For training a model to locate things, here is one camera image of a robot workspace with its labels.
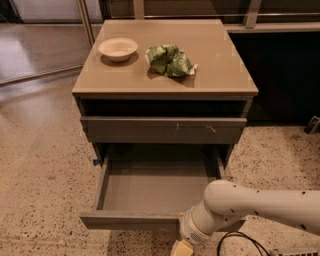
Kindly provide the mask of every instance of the black cable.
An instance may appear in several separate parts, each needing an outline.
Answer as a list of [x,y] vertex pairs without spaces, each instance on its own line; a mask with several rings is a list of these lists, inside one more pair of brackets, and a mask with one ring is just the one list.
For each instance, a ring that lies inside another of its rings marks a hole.
[[264,248],[258,241],[254,240],[253,238],[247,236],[246,234],[242,233],[242,232],[229,232],[227,234],[225,234],[222,239],[219,241],[218,243],[218,247],[217,247],[217,256],[220,256],[220,250],[221,250],[221,246],[223,241],[228,238],[228,237],[242,237],[245,239],[248,239],[249,241],[251,241],[253,243],[253,245],[257,248],[257,250],[259,251],[260,255],[263,256],[263,253],[261,251],[261,249],[266,253],[267,256],[270,256],[269,252],[267,251],[266,248]]

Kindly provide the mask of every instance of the drawer front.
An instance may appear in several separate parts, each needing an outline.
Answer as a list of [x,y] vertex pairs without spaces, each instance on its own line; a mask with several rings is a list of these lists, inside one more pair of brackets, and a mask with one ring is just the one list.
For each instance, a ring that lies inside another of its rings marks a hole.
[[238,143],[245,118],[82,117],[93,143]]

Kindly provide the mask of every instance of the glass wall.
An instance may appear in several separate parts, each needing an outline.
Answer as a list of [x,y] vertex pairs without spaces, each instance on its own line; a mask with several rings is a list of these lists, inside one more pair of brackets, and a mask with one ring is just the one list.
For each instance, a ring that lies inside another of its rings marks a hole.
[[[134,18],[133,0],[104,2],[108,6],[108,17]],[[145,18],[217,17],[224,24],[242,23],[252,2],[256,3],[251,11],[258,12],[258,23],[320,21],[320,1],[317,0],[145,0],[143,2]]]

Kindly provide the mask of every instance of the closed drawer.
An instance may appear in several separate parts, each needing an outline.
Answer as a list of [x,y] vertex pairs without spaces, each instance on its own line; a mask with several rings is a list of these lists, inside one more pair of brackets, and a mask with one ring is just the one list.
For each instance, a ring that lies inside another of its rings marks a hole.
[[245,118],[98,117],[81,118],[94,143],[236,144]]
[[178,214],[203,199],[207,184],[223,175],[213,146],[135,144],[108,150],[91,212],[91,229],[176,231]]

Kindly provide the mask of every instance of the wall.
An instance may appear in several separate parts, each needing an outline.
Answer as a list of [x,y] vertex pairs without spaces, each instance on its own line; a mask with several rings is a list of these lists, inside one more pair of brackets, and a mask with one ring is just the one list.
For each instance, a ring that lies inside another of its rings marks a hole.
[[[26,23],[80,21],[76,0],[15,0],[19,14]],[[98,0],[86,0],[90,20],[101,21]]]

